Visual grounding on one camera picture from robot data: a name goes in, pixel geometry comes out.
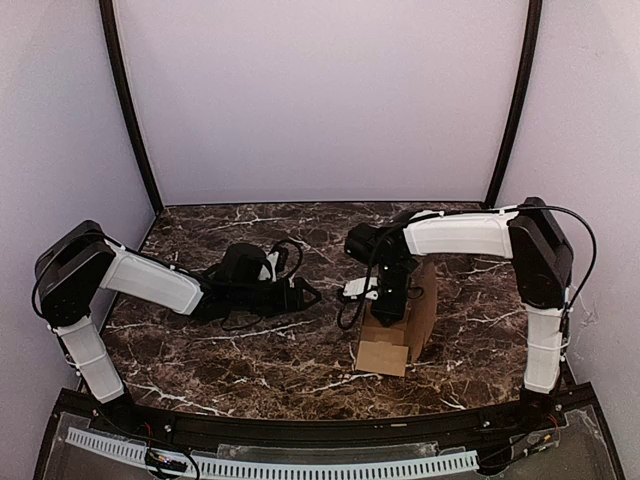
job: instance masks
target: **dark brown marble surface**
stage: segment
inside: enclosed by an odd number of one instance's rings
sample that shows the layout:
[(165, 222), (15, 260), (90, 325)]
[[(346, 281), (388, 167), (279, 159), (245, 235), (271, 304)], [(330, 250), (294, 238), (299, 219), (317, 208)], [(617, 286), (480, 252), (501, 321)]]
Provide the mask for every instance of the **dark brown marble surface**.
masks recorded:
[[(434, 258), (438, 320), (404, 378), (354, 371), (358, 328), (336, 326), (336, 290), (365, 268), (343, 253), (347, 231), (384, 223), (404, 210), (454, 209), (434, 203), (309, 203), (170, 207), (143, 251), (200, 271), (227, 246), (268, 250), (302, 243), (299, 275), (322, 303), (225, 332), (120, 295), (104, 331), (116, 367), (143, 405), (269, 419), (385, 418), (474, 408), (517, 398), (526, 361), (526, 315), (515, 276), (499, 258)], [(242, 315), (233, 322), (252, 320)]]

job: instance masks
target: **white perforated strip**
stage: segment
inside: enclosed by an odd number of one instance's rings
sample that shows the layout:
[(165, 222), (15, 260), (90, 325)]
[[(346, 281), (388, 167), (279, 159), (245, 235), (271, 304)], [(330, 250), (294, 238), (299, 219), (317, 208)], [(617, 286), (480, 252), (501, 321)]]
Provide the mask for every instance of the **white perforated strip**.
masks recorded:
[[(146, 468), (146, 447), (108, 438), (76, 428), (69, 428), (67, 443), (104, 457), (135, 467)], [(178, 460), (184, 460), (179, 454)], [(194, 455), (202, 479), (251, 480), (410, 480), (442, 477), (478, 469), (475, 451), (439, 457), (402, 460), (396, 462), (363, 463), (353, 465), (288, 465), (273, 463), (239, 462)], [(189, 464), (184, 477), (195, 477)]]

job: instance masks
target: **black end effector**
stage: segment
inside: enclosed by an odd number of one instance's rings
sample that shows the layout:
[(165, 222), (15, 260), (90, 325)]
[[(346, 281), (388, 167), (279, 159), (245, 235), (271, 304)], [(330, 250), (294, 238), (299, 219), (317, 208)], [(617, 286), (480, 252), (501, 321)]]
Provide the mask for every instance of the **black end effector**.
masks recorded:
[(90, 313), (89, 304), (114, 257), (100, 225), (86, 220), (38, 258), (40, 310), (52, 327), (73, 325)]
[(378, 298), (371, 304), (371, 314), (386, 327), (404, 318), (410, 275), (418, 266), (402, 229), (395, 228), (404, 225), (414, 214), (404, 213), (402, 218), (384, 227), (361, 223), (349, 231), (345, 242), (347, 255), (367, 265), (371, 262), (372, 267), (378, 266)]
[[(545, 206), (529, 197), (521, 206)], [(513, 268), (522, 301), (535, 308), (563, 308), (571, 284), (573, 249), (548, 210), (523, 210), (509, 223)]]
[[(277, 251), (275, 273), (282, 272), (288, 251), (282, 246)], [(222, 261), (202, 274), (204, 295), (191, 316), (201, 320), (227, 318), (232, 311), (242, 310), (260, 317), (274, 317), (283, 313), (299, 312), (318, 303), (322, 295), (303, 278), (291, 274), (274, 279), (260, 279), (266, 268), (272, 271), (266, 253), (255, 245), (231, 245)]]

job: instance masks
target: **brown cardboard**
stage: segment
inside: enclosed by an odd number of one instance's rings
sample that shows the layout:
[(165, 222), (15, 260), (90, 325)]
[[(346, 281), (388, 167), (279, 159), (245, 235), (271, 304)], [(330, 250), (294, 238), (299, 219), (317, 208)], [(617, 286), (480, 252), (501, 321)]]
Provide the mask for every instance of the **brown cardboard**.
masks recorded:
[(407, 359), (415, 362), (420, 356), (436, 321), (438, 295), (432, 262), (423, 262), (413, 277), (413, 285), (422, 287), (424, 293), (409, 301), (401, 322), (383, 327), (367, 309), (360, 331), (357, 370), (403, 377)]

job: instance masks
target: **white backdrop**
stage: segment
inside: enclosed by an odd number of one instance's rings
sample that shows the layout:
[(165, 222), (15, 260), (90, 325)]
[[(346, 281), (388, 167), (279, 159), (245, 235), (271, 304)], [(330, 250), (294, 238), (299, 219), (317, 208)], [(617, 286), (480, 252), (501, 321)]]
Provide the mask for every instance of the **white backdrop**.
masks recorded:
[(116, 3), (165, 203), (484, 198), (526, 1)]

